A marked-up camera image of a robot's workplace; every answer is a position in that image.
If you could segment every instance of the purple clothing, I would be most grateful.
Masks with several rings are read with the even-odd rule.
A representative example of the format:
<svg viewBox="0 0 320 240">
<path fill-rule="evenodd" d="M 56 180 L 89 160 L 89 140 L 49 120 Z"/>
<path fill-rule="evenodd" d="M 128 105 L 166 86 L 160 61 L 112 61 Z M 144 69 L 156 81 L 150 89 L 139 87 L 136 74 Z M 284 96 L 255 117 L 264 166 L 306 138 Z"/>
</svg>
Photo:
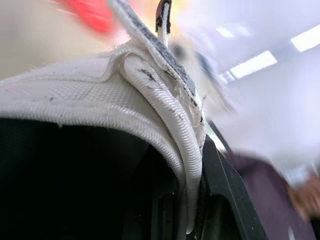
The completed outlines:
<svg viewBox="0 0 320 240">
<path fill-rule="evenodd" d="M 270 164 L 230 153 L 225 157 L 241 175 L 269 240 L 316 240 L 311 223 L 304 222 L 294 209 L 287 182 Z"/>
</svg>

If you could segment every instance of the white cable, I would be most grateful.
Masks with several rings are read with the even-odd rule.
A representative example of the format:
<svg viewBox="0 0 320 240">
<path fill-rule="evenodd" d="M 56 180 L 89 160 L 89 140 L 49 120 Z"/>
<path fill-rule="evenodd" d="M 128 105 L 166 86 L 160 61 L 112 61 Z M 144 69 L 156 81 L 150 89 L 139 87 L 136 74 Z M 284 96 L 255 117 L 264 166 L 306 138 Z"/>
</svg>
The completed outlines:
<svg viewBox="0 0 320 240">
<path fill-rule="evenodd" d="M 190 119 L 181 103 L 172 96 L 167 86 L 146 61 L 134 54 L 129 54 L 124 59 L 120 71 L 153 106 L 180 150 L 187 187 L 187 233 L 190 233 L 194 228 L 197 215 L 202 176 L 202 154 Z"/>
</svg>

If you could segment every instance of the white wall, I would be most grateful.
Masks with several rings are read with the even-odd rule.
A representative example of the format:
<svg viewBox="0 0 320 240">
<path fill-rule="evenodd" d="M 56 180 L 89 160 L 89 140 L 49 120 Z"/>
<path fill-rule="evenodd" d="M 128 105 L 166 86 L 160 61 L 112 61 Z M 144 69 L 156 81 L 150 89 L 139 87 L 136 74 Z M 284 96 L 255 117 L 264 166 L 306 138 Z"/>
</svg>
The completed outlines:
<svg viewBox="0 0 320 240">
<path fill-rule="evenodd" d="M 320 47 L 228 85 L 237 114 L 216 117 L 234 149 L 276 167 L 320 161 Z"/>
</svg>

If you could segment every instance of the fluorescent ceiling light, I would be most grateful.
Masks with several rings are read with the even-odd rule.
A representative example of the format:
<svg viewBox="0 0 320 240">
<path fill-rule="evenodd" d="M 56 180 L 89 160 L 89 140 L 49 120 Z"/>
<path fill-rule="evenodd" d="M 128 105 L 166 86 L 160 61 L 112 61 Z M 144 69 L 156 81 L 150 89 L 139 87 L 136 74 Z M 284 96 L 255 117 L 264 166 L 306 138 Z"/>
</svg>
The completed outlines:
<svg viewBox="0 0 320 240">
<path fill-rule="evenodd" d="M 300 53 L 320 44 L 320 24 L 290 40 Z"/>
<path fill-rule="evenodd" d="M 235 37 L 229 30 L 222 26 L 217 26 L 215 30 L 227 39 L 232 39 Z"/>
<path fill-rule="evenodd" d="M 277 60 L 271 54 L 271 52 L 265 51 L 260 55 L 249 59 L 248 61 L 232 67 L 230 71 L 237 79 L 241 79 L 244 76 L 257 72 L 276 63 Z"/>
</svg>

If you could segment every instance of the blurry person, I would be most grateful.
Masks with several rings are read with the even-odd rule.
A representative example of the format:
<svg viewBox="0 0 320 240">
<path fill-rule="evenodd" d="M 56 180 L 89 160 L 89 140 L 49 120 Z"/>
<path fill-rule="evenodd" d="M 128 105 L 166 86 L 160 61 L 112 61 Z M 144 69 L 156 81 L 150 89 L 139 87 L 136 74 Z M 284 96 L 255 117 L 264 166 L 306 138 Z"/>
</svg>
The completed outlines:
<svg viewBox="0 0 320 240">
<path fill-rule="evenodd" d="M 267 162 L 224 153 L 242 177 L 270 240 L 316 240 L 311 220 L 320 217 L 320 178 L 293 189 Z"/>
</svg>

